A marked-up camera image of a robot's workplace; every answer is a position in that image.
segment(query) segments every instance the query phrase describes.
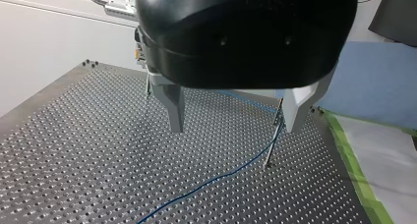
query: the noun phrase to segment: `metal post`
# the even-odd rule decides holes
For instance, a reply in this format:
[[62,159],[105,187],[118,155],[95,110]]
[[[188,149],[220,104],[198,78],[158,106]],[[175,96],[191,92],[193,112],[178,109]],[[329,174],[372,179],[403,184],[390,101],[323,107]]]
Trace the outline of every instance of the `metal post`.
[[279,101],[278,109],[276,110],[276,115],[275,115],[274,121],[276,122],[276,119],[278,119],[277,120],[278,122],[277,122],[277,126],[276,126],[276,129],[275,129],[275,133],[273,134],[273,137],[272,137],[273,142],[270,145],[267,158],[264,162],[264,169],[267,169],[270,166],[270,164],[269,164],[270,163],[270,158],[272,157],[272,152],[273,152],[273,149],[275,148],[277,137],[279,136],[278,133],[281,131],[281,129],[283,127],[283,122],[282,122],[283,118],[281,117],[282,100],[283,99],[281,98],[280,101]]

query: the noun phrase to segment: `gray panel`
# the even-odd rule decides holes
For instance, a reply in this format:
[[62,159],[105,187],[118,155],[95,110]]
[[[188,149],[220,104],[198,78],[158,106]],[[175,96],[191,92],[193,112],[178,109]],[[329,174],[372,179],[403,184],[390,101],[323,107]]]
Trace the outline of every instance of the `gray panel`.
[[369,30],[410,46],[417,46],[416,0],[382,0]]
[[[185,133],[171,134],[141,73],[88,68],[0,120],[13,131],[0,140],[0,223],[135,223],[248,161],[273,132],[273,112],[186,89]],[[322,120],[283,135],[267,170],[258,160],[147,223],[369,223]]]

